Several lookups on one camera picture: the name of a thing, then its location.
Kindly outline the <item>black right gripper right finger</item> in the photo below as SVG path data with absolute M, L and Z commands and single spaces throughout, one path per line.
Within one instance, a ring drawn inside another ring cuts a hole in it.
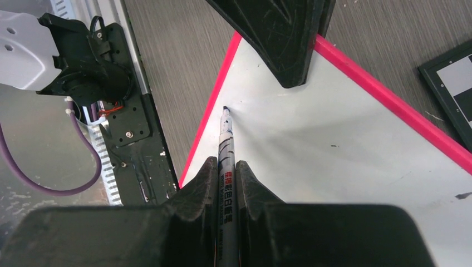
M 392 205 L 289 204 L 236 165 L 241 266 L 434 266 L 410 215 Z

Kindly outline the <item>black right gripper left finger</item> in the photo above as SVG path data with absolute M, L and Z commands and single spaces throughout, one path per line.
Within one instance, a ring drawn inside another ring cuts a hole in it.
M 217 159 L 160 205 L 48 207 L 28 214 L 2 266 L 213 266 Z

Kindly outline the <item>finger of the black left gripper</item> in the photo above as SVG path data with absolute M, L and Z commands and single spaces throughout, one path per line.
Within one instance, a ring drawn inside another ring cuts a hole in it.
M 326 36 L 335 0 L 208 0 L 260 55 L 284 88 L 306 83 L 317 36 Z

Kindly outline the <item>blue capped whiteboard marker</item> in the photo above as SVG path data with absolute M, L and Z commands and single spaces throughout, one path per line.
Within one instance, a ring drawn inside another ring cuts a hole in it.
M 239 266 L 238 201 L 232 116 L 223 107 L 218 146 L 218 235 L 216 266 Z

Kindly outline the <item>pink framed whiteboard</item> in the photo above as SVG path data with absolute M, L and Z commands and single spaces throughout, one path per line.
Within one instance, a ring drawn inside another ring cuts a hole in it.
M 217 154 L 224 106 L 237 160 L 282 200 L 401 207 L 437 266 L 471 265 L 471 153 L 323 37 L 285 89 L 233 35 L 180 186 Z

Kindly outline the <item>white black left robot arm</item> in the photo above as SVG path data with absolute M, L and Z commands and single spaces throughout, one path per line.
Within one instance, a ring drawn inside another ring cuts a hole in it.
M 317 35 L 324 36 L 334 1 L 210 1 L 260 55 L 284 88 L 306 82 Z M 1 12 L 1 84 L 79 106 L 123 103 L 137 89 L 123 30 L 50 13 Z

